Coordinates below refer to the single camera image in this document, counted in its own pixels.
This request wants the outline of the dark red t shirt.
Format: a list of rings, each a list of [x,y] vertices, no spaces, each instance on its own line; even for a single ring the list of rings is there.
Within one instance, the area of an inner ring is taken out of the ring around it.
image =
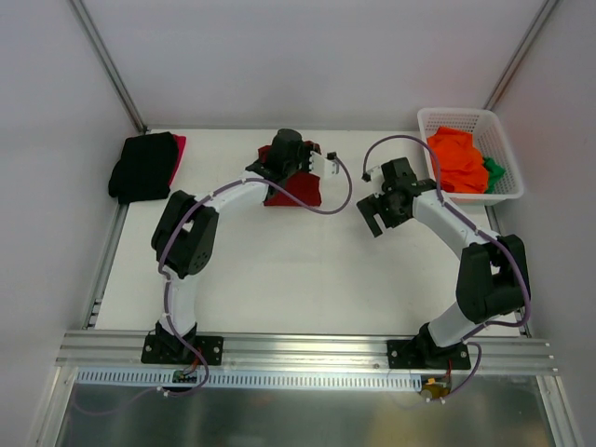
[[[269,149],[269,145],[260,147],[257,152],[258,156],[264,156]],[[322,203],[319,186],[319,177],[309,172],[297,172],[281,187],[307,206],[318,207]]]

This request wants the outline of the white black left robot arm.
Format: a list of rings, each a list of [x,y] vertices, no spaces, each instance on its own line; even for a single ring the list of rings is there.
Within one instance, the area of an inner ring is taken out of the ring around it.
[[[258,205],[319,211],[320,180],[331,165],[317,143],[296,130],[280,129],[238,179],[202,198],[184,191],[170,197],[151,246],[165,279],[163,313],[154,337],[172,362],[184,363],[194,355],[197,283],[213,253],[223,212]]]

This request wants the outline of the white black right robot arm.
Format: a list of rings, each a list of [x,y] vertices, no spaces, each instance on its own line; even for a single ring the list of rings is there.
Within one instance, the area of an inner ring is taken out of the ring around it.
[[[405,157],[364,171],[362,179],[375,186],[373,194],[357,204],[374,237],[416,220],[459,261],[454,303],[424,324],[403,354],[438,368],[481,327],[530,304],[525,247],[519,237],[479,228],[435,181],[418,179]]]

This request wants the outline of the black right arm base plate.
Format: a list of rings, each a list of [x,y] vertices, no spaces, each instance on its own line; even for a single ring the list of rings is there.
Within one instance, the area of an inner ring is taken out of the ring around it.
[[[471,368],[467,347],[459,343],[448,347],[426,345],[420,340],[388,340],[388,366],[395,370],[455,370]]]

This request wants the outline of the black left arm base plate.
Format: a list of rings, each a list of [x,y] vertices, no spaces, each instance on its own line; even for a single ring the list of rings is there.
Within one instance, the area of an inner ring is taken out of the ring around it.
[[[165,345],[158,337],[149,333],[144,340],[141,363],[159,365],[191,365],[196,356],[186,347],[173,338],[175,348]],[[209,366],[220,366],[224,352],[224,339],[220,336],[197,336],[195,338],[195,349],[198,351]]]

